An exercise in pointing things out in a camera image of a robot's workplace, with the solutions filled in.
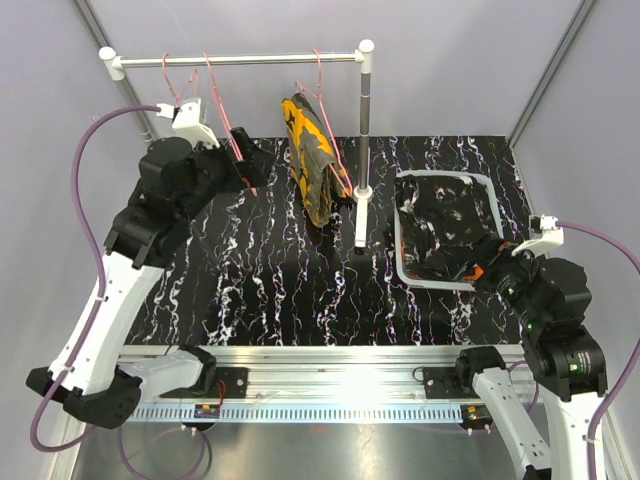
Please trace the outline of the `orange trousers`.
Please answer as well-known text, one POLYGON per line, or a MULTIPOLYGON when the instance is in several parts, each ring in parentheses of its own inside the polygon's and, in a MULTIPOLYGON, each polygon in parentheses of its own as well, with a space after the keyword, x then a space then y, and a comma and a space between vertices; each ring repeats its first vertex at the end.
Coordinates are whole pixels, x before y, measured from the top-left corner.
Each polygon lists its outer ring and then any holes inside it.
POLYGON ((484 269, 480 265, 476 264, 463 274, 462 280, 464 282, 472 283, 478 281, 483 275, 484 269))

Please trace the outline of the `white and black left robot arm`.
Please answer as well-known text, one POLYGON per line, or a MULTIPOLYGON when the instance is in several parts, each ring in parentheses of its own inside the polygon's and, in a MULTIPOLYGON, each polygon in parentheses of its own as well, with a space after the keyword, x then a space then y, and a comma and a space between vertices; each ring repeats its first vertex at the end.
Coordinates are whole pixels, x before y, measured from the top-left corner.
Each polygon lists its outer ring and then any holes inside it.
POLYGON ((217 360, 201 347, 183 345, 164 357, 118 362, 141 305, 190 236, 190 225, 220 194, 268 184, 274 153, 241 128, 232 131, 242 158, 222 147, 177 136, 161 138, 139 162, 139 180, 104 242, 93 299, 72 334, 72 365, 63 359, 33 369, 27 386, 49 396, 88 425, 120 427, 138 404, 185 390, 205 397, 218 388, 217 360))

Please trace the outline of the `yellow and grey camouflage trousers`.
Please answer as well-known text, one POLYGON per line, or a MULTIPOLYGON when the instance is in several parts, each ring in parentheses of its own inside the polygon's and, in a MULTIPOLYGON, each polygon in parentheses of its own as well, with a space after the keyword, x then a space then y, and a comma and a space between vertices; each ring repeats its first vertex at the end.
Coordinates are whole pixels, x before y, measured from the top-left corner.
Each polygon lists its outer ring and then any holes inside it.
POLYGON ((312 224, 324 228, 330 220, 334 199, 348 199, 352 195, 351 177, 328 129, 303 93, 285 98, 281 110, 289 140, 292 178, 312 224))

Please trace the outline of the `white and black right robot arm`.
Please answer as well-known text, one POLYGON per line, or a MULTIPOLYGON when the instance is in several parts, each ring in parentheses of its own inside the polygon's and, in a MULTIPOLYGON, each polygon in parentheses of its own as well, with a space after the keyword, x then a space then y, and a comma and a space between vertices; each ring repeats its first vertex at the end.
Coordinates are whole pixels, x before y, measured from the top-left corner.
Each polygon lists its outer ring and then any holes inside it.
POLYGON ((487 407, 519 479, 598 479, 605 471, 596 418, 608 388, 604 353, 583 325, 592 295, 584 269, 538 259, 494 234, 472 250, 464 278, 497 293, 522 326, 524 360, 538 385, 549 437, 517 399, 511 374, 491 346, 463 350, 454 384, 487 407))

